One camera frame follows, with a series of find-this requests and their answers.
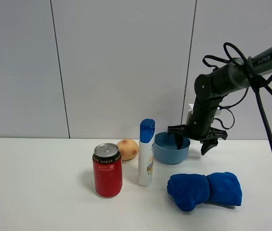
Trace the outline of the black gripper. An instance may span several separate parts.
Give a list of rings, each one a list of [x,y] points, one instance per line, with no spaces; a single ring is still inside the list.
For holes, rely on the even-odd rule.
[[[221,101],[222,97],[208,100],[196,97],[193,113],[189,116],[187,124],[168,127],[167,134],[174,135],[177,150],[182,148],[184,137],[201,141],[201,155],[205,155],[210,149],[216,147],[218,138],[227,139],[226,131],[211,127]]]

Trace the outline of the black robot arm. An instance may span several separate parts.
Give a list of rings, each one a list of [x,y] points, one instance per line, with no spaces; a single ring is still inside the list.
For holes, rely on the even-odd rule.
[[[228,50],[232,47],[238,54],[233,58]],[[233,44],[223,45],[227,60],[213,55],[206,55],[205,59],[212,59],[224,63],[223,67],[213,67],[212,73],[199,75],[194,82],[196,99],[191,114],[185,125],[169,126],[168,135],[174,135],[177,149],[183,146],[183,139],[189,138],[202,143],[201,154],[204,155],[211,148],[218,145],[218,139],[227,139],[228,127],[213,128],[211,124],[217,120],[217,110],[230,110],[230,106],[221,106],[224,97],[232,92],[259,90],[265,88],[272,96],[269,84],[272,82],[272,47],[251,58],[246,58]]]

